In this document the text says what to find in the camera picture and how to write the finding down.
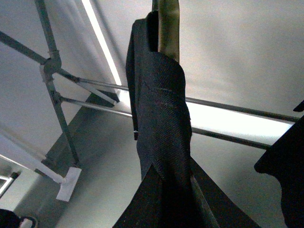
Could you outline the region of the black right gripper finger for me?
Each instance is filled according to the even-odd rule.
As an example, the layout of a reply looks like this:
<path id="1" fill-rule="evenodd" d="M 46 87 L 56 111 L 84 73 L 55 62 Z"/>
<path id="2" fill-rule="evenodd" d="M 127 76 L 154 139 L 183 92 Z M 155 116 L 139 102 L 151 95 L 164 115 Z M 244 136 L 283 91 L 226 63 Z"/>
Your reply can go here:
<path id="1" fill-rule="evenodd" d="M 304 226 L 304 118 L 290 127 L 254 165 L 281 186 L 281 209 L 288 228 Z"/>

